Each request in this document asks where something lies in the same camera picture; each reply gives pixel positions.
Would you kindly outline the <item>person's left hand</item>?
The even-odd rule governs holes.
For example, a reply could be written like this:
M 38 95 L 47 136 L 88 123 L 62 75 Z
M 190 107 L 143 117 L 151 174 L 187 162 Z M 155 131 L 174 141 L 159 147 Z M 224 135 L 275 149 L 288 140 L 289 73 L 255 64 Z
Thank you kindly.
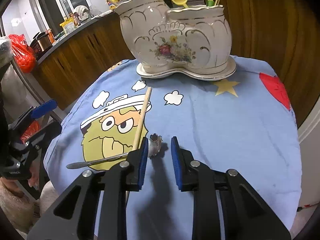
M 33 161 L 29 171 L 31 173 L 31 178 L 28 179 L 28 185 L 38 190 L 40 180 L 40 163 L 38 161 Z

